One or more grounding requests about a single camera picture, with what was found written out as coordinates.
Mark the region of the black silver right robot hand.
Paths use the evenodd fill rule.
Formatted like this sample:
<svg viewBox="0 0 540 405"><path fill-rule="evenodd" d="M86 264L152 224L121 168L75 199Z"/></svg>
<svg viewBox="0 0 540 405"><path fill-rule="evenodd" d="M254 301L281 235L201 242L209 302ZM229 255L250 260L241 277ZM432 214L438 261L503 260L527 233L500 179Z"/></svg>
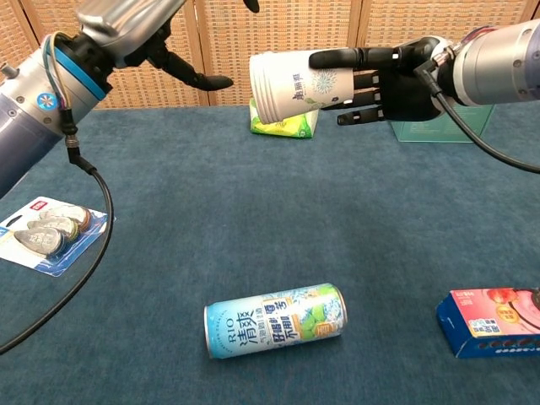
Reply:
<svg viewBox="0 0 540 405"><path fill-rule="evenodd" d="M424 122L442 114L414 69L427 62L443 40L425 36L395 47L347 47L317 51L309 56L315 70L350 68L354 90L350 101L326 109L343 110L339 126L377 121Z"/></svg>

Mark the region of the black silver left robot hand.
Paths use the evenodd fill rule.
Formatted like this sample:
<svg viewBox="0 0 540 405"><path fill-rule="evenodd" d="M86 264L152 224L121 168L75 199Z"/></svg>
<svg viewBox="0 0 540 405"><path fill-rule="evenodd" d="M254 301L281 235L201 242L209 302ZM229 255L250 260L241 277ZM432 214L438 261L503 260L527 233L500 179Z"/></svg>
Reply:
<svg viewBox="0 0 540 405"><path fill-rule="evenodd" d="M171 20L183 5L176 0L85 1L76 12L80 31L65 47L105 92L111 89L107 78L113 69L145 61L194 89L227 89L231 78L199 73L167 49Z"/></svg>

